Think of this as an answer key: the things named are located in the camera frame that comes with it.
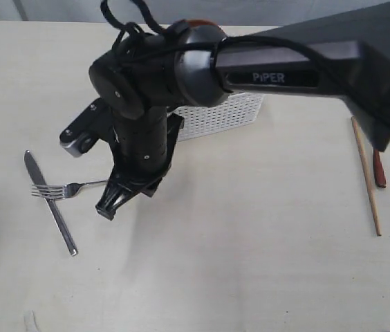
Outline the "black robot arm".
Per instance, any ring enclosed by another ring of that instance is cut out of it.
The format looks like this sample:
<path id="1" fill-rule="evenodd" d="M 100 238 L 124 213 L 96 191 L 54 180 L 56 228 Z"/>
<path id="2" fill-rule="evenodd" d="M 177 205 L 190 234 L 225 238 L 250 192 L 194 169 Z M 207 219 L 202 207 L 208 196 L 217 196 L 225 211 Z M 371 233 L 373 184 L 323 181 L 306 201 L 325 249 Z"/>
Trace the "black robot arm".
<path id="1" fill-rule="evenodd" d="M 137 1 L 148 30 L 121 23 L 89 76 L 111 112 L 114 167 L 97 212 L 112 219 L 139 193 L 152 196 L 171 164 L 179 107 L 215 107 L 233 93 L 341 99 L 379 151 L 390 143 L 390 2 L 250 35 L 180 20 L 161 26 Z"/>

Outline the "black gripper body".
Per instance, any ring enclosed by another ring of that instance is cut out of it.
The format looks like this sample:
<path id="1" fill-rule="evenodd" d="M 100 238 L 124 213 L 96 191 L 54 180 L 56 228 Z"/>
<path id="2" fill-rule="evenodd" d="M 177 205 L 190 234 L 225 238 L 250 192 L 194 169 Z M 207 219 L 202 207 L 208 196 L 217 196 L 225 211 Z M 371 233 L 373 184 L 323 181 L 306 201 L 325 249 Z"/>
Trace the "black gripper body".
<path id="1" fill-rule="evenodd" d="M 146 33 L 116 42 L 93 62 L 91 83 L 109 105 L 116 134 L 115 164 L 142 193 L 152 196 L 170 166 L 174 141 L 168 137 L 168 112 L 179 96 L 166 81 L 172 56 L 139 60 L 161 50 L 164 37 Z"/>

